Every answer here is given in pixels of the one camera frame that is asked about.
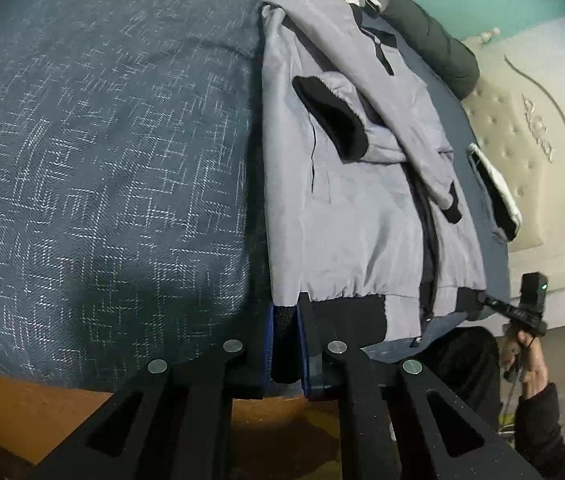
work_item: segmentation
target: silver screw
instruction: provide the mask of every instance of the silver screw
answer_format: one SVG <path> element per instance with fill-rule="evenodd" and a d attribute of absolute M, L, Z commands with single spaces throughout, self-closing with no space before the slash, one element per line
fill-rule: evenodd
<path fill-rule="evenodd" d="M 326 347 L 334 354 L 344 354 L 347 351 L 347 343 L 344 341 L 331 341 Z"/>
<path fill-rule="evenodd" d="M 234 354 L 234 353 L 240 352 L 242 350 L 242 343 L 238 339 L 228 339 L 222 345 L 222 349 L 225 352 L 229 352 L 230 354 Z"/>
<path fill-rule="evenodd" d="M 411 375 L 418 375 L 422 372 L 422 364 L 415 359 L 408 359 L 403 363 L 403 370 Z"/>
<path fill-rule="evenodd" d="M 152 374 L 161 374 L 166 370 L 166 361 L 163 359 L 154 359 L 147 365 L 147 370 Z"/>

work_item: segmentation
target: person's leg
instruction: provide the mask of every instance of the person's leg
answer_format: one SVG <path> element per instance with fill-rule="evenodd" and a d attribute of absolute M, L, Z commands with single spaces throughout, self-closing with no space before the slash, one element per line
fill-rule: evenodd
<path fill-rule="evenodd" d="M 497 430 L 501 408 L 499 352 L 488 330 L 455 328 L 414 358 Z"/>

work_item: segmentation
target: human hand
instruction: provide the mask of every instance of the human hand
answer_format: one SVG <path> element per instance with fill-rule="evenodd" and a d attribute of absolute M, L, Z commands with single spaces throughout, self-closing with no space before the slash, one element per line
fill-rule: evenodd
<path fill-rule="evenodd" d="M 522 377 L 522 397 L 530 399 L 539 394 L 549 384 L 549 370 L 545 364 L 545 356 L 542 353 L 540 340 L 531 334 L 520 330 L 513 334 L 514 338 L 509 339 L 502 350 L 502 366 L 508 370 L 514 363 L 520 347 L 526 348 L 522 352 L 521 358 L 524 359 L 524 375 Z"/>

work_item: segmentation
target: mattress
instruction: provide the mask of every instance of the mattress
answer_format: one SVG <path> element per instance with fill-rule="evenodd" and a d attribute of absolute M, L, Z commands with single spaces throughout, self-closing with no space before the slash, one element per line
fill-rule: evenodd
<path fill-rule="evenodd" d="M 261 1 L 0 0 L 0 373 L 114 390 L 152 356 L 253 330 L 270 301 Z M 463 162 L 469 124 L 401 52 L 504 297 L 505 246 L 481 232 Z"/>

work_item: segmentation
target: cream headboard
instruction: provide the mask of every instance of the cream headboard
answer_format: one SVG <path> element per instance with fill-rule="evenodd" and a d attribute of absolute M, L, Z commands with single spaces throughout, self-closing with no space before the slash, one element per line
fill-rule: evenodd
<path fill-rule="evenodd" d="M 515 65 L 514 52 L 497 43 L 485 46 L 486 34 L 465 40 L 481 77 L 463 106 L 478 145 L 522 213 L 509 244 L 515 297 L 525 272 L 565 273 L 565 118 L 541 83 Z"/>

